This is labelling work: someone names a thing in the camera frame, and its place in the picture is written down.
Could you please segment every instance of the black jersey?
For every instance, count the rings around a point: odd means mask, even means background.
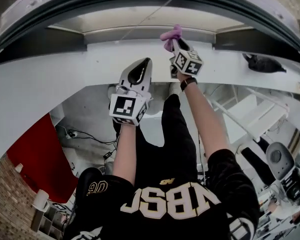
[[[259,205],[251,181],[227,149],[208,167],[208,187],[171,175],[135,189],[120,177],[91,175],[63,239],[252,239]]]

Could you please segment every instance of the handheld robotic gripper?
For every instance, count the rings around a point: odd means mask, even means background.
[[[174,53],[174,57],[170,59],[172,78],[177,77],[177,70],[185,75],[196,77],[204,64],[197,51],[183,38],[172,39],[172,44]]]
[[[110,102],[110,116],[119,124],[138,126],[152,99],[149,92],[152,61],[142,58],[121,74]]]

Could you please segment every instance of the red curtain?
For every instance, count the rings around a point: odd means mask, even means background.
[[[22,164],[21,176],[36,193],[49,194],[56,203],[66,203],[78,184],[63,153],[57,132],[46,114],[6,152],[14,166]]]

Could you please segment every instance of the new balance logo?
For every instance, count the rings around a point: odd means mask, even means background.
[[[175,178],[169,178],[169,179],[163,179],[160,182],[160,185],[167,185],[172,184],[174,182]]]

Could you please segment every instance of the white marker cube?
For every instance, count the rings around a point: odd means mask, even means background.
[[[138,126],[148,107],[145,97],[112,94],[109,115],[119,124]]]
[[[200,56],[194,52],[179,49],[176,52],[173,65],[185,75],[197,76],[204,62]]]

